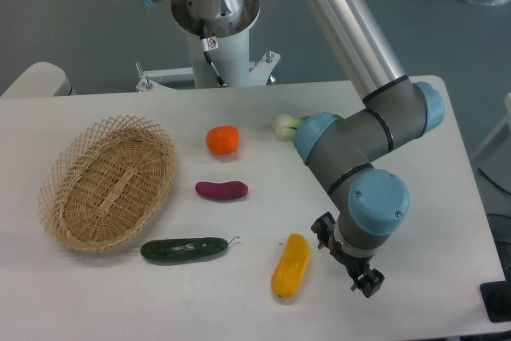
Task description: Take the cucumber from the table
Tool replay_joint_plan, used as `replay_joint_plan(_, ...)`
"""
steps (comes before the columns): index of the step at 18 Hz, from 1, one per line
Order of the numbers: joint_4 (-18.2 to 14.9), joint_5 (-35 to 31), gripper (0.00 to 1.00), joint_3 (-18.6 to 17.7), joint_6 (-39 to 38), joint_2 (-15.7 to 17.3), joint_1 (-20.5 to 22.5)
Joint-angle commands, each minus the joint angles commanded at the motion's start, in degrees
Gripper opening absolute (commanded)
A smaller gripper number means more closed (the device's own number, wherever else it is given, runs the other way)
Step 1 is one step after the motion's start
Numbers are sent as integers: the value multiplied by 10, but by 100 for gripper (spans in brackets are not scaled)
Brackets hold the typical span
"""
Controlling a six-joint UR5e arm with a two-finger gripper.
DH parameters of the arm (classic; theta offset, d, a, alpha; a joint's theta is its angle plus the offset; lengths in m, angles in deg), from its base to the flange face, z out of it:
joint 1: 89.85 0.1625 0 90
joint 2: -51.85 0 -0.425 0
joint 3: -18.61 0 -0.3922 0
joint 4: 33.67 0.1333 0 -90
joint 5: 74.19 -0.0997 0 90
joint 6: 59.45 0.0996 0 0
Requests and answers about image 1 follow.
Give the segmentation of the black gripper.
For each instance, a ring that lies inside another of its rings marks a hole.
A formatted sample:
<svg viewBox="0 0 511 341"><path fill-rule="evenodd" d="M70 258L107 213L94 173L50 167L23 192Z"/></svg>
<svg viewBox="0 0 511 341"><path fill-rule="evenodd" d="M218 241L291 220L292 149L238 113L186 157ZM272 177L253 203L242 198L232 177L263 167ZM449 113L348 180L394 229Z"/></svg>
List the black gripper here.
<svg viewBox="0 0 511 341"><path fill-rule="evenodd" d="M321 215L311 226L316 234L318 249L328 248L330 254L347 268L353 284L351 290L358 290L366 298L375 294L383 284L385 276L376 268L371 268L370 260L377 249L357 248L349 243L339 231L338 225L330 212Z"/></svg>

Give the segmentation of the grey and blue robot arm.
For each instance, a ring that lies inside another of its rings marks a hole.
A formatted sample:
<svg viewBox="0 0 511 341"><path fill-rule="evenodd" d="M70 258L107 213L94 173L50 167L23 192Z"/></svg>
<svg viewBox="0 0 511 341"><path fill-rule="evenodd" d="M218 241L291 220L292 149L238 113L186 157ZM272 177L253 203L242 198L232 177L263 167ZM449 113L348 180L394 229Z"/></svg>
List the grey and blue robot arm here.
<svg viewBox="0 0 511 341"><path fill-rule="evenodd" d="M169 1L188 36L196 88L267 81L274 54L255 66L248 58L259 0ZM384 277L370 260L410 205L404 182L373 163L440 125L445 106L431 85L406 76L363 0L307 1L364 105L344 121L318 113L294 130L297 153L339 210L338 217L323 214L311 229L319 246L345 266L353 288L371 296Z"/></svg>

